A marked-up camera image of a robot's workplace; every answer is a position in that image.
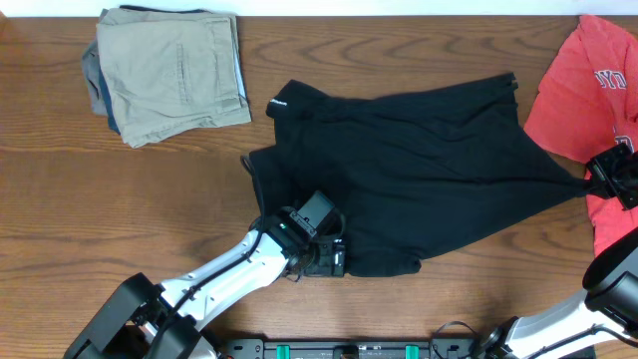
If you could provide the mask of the black polo shirt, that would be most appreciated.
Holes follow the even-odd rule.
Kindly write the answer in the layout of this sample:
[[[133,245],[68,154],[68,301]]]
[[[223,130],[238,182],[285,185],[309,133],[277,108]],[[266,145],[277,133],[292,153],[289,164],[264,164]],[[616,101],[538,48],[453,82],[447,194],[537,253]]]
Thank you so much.
[[[519,125],[516,87],[506,73],[366,100],[291,81],[266,109],[274,144],[249,156],[264,209],[324,193],[345,218],[346,272],[388,277],[583,196]]]

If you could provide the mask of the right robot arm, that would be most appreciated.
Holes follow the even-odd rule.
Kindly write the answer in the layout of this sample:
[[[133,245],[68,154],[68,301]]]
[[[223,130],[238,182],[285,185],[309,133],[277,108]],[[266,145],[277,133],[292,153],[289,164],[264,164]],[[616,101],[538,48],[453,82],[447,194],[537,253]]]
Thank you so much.
[[[589,192],[637,206],[637,155],[626,144],[592,158]],[[637,346],[637,231],[616,240],[587,268],[582,289],[533,316],[513,317],[474,347],[472,358],[562,358],[598,343]]]

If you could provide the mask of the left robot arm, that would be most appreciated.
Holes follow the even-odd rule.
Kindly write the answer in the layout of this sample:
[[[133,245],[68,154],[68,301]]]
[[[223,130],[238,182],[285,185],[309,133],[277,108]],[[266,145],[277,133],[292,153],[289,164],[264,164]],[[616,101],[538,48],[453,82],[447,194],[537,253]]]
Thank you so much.
[[[174,279],[143,273],[122,282],[65,352],[67,358],[214,358],[201,333],[242,297],[287,273],[302,274],[326,257],[338,269],[341,214],[313,219],[297,212],[260,220],[227,253]]]

